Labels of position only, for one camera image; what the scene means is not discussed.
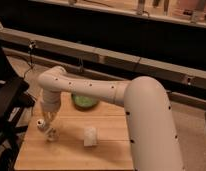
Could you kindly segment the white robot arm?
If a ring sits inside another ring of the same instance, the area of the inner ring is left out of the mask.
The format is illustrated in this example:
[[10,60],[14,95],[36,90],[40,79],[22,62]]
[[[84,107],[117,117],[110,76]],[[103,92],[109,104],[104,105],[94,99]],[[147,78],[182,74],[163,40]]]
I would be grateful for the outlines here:
[[76,79],[55,66],[41,73],[41,107],[52,122],[61,106],[61,94],[70,92],[124,108],[135,171],[185,171],[171,104],[163,85],[149,76],[131,81]]

